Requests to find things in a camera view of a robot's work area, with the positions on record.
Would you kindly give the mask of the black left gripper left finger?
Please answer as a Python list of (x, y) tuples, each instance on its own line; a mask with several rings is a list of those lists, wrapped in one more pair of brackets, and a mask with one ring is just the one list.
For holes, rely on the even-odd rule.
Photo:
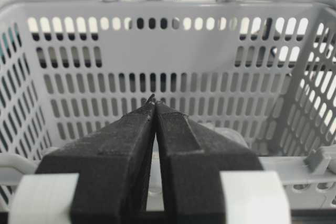
[(44, 156), (38, 174), (79, 175), (72, 223), (130, 223), (146, 210), (155, 102)]

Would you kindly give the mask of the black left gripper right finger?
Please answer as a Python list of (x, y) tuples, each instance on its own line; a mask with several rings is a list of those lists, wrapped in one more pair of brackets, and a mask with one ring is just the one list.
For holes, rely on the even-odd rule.
[(171, 223), (225, 223), (221, 171), (259, 171), (256, 153), (155, 104), (164, 211)]

